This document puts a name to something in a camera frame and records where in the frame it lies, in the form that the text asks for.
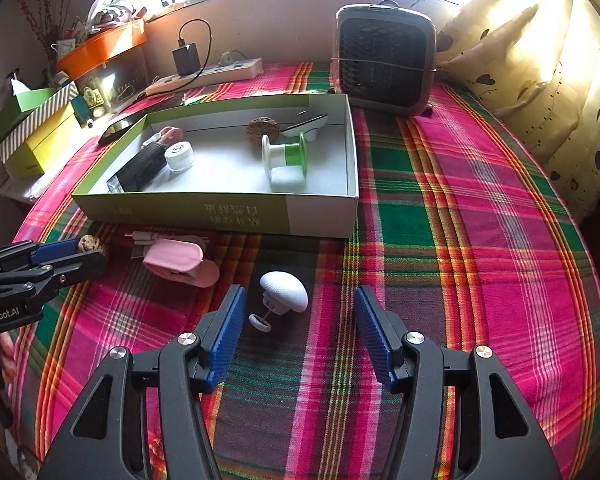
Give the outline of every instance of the orange planter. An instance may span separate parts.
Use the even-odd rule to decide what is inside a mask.
[[[66,72],[73,80],[126,50],[146,42],[144,21],[135,20],[101,32],[85,41],[56,64],[58,72]]]

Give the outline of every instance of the tablecloth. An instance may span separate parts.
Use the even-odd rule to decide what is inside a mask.
[[[190,92],[193,101],[326,91],[310,63],[267,66],[254,80]],[[600,286],[576,224],[516,139],[472,95],[437,82],[431,117],[354,108],[360,204],[350,240],[217,232],[217,285],[167,282],[131,260],[135,227],[89,221],[72,189],[103,155],[87,143],[34,206],[18,240],[97,234],[110,248],[106,275],[72,286],[18,332],[11,388],[17,437],[47,452],[81,387],[106,352],[159,348],[214,310],[228,285],[248,290],[286,270],[304,283],[302,315],[248,323],[224,385],[205,396],[209,437],[225,478],[366,479],[380,474],[398,397],[376,381],[352,315],[370,285],[410,330],[499,355],[540,421],[565,478],[600,443]],[[185,233],[187,230],[160,230]],[[157,396],[148,400],[155,478],[163,478]],[[439,476],[448,474],[446,411]]]

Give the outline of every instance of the yellow curtain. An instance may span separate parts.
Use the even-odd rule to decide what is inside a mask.
[[[469,0],[438,34],[468,86],[544,167],[577,220],[600,198],[600,16],[588,0]]]

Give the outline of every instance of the white power strip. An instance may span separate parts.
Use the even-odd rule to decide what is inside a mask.
[[[218,85],[220,83],[229,83],[231,81],[242,81],[244,79],[253,79],[262,74],[262,60],[244,59],[236,61],[231,65],[218,66],[211,65],[206,67],[202,74],[196,78],[196,74],[170,75],[156,81],[146,89],[148,96],[172,92],[176,90],[185,90],[189,88],[198,88],[206,85]]]

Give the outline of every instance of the black charger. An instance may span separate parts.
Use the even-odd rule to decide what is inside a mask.
[[[178,75],[184,77],[200,70],[200,58],[196,44],[185,44],[182,38],[178,38],[178,45],[180,47],[173,51],[173,62]]]

